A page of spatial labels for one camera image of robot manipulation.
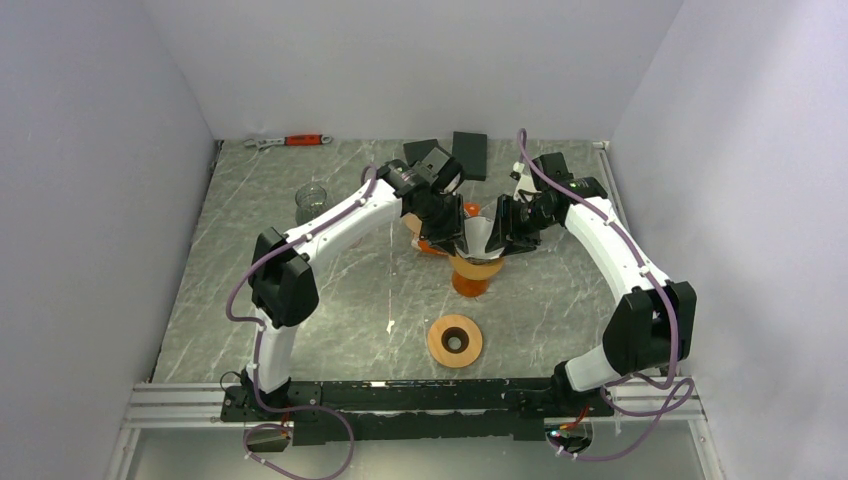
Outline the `orange glass carafe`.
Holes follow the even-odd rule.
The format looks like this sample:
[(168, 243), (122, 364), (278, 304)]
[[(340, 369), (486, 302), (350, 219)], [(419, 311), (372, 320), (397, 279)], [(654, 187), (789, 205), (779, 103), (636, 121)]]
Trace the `orange glass carafe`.
[(487, 278), (471, 279), (454, 271), (451, 276), (451, 283), (454, 290), (461, 296), (466, 298), (476, 298), (487, 292), (489, 289), (491, 276)]

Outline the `white paper coffee filter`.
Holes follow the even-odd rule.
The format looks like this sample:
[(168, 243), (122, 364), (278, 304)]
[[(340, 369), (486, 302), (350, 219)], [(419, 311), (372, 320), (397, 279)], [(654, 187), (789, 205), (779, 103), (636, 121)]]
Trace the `white paper coffee filter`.
[(494, 221), (485, 216), (465, 219), (465, 246), (457, 248), (457, 255), (471, 263), (486, 263), (502, 256), (503, 247), (488, 251), (487, 244), (493, 232)]

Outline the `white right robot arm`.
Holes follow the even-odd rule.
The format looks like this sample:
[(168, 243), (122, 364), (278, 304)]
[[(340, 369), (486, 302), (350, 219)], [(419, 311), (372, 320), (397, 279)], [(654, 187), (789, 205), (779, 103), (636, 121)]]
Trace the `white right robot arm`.
[(535, 192), (497, 199), (486, 249), (504, 256), (531, 252), (541, 231), (559, 225), (586, 249), (617, 302), (600, 343), (554, 369), (552, 404), (574, 415), (588, 404), (590, 391), (649, 368), (674, 371), (691, 348), (697, 297), (690, 283), (671, 280), (648, 259), (598, 180), (534, 185)]

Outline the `clear glass jar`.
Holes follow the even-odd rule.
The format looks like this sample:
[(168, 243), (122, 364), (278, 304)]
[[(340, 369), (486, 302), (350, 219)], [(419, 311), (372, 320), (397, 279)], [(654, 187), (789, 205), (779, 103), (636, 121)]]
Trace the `clear glass jar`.
[(325, 213), (329, 208), (328, 199), (328, 192), (318, 183), (308, 183), (299, 188), (295, 195), (297, 225), (304, 225)]

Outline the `clear glass ribbed dripper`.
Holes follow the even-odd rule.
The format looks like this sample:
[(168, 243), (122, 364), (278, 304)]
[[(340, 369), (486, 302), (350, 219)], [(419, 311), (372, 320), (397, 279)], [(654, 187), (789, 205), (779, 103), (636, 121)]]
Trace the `clear glass ribbed dripper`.
[(493, 262), (503, 256), (504, 247), (497, 247), (492, 250), (487, 249), (487, 244), (491, 236), (491, 230), (474, 230), (466, 229), (467, 250), (459, 251), (455, 256), (465, 259), (471, 263), (487, 263)]

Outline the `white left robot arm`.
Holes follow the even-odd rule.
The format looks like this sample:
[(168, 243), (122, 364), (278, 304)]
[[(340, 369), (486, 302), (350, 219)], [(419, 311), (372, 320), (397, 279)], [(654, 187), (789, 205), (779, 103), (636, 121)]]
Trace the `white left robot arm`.
[(467, 245), (457, 192), (464, 179), (460, 162), (440, 147), (412, 165), (400, 159), (370, 165), (362, 186), (338, 205), (284, 233), (269, 229), (258, 237), (247, 278), (257, 337), (246, 366), (255, 385), (247, 404), (258, 417), (272, 420), (286, 409), (297, 330), (317, 309), (317, 281), (337, 257), (409, 214), (420, 220), (419, 235), (431, 248), (454, 255)]

